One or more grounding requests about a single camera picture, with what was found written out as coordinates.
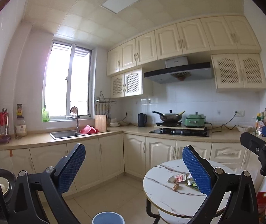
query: tiled ceiling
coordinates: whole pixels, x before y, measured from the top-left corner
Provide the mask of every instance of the tiled ceiling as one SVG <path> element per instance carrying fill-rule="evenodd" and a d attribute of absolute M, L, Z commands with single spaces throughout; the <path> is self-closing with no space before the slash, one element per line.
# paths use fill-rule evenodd
<path fill-rule="evenodd" d="M 24 19 L 68 40 L 110 48 L 145 30 L 211 13 L 243 13 L 243 0 L 140 0 L 114 14 L 106 0 L 28 0 Z"/>

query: gas stove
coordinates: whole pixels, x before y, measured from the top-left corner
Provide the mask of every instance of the gas stove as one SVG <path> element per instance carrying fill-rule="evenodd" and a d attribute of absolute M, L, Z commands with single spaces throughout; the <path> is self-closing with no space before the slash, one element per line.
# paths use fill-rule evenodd
<path fill-rule="evenodd" d="M 209 136 L 209 130 L 207 127 L 204 128 L 188 128 L 181 126 L 180 122 L 176 123 L 166 123 L 166 122 L 157 122 L 159 129 L 152 130 L 150 133 L 157 134 L 166 134 L 166 135 L 176 135 L 176 136 Z"/>

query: green electric cooker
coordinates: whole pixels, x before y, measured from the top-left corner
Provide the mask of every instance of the green electric cooker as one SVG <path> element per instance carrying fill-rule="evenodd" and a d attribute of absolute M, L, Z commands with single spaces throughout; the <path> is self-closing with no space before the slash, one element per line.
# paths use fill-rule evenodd
<path fill-rule="evenodd" d="M 187 118 L 184 120 L 184 125 L 186 127 L 204 127 L 206 123 L 206 117 L 204 114 L 199 114 L 195 112 L 195 114 L 189 114 Z"/>

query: backsplash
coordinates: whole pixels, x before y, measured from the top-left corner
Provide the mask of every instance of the backsplash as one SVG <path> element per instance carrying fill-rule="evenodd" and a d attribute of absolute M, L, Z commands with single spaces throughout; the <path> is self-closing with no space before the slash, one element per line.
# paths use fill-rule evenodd
<path fill-rule="evenodd" d="M 138 113 L 147 114 L 147 123 L 161 121 L 152 111 L 173 113 L 186 111 L 183 118 L 195 111 L 206 116 L 207 122 L 215 125 L 228 122 L 234 111 L 245 111 L 244 117 L 235 117 L 228 125 L 254 125 L 253 117 L 259 112 L 259 94 L 255 92 L 216 93 L 215 80 L 178 82 L 171 84 L 153 83 L 150 98 L 128 97 L 120 99 L 120 118 L 128 113 L 127 120 L 137 123 Z"/>

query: stainless steel sink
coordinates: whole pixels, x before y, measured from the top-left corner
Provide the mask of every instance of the stainless steel sink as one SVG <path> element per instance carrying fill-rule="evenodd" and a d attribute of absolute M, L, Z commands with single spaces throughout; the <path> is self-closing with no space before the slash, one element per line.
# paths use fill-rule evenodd
<path fill-rule="evenodd" d="M 53 137 L 53 139 L 62 139 L 62 138 L 70 138 L 70 137 L 75 137 L 75 136 L 83 136 L 83 134 L 80 134 L 75 130 L 50 132 L 49 134 L 50 134 L 50 136 Z"/>

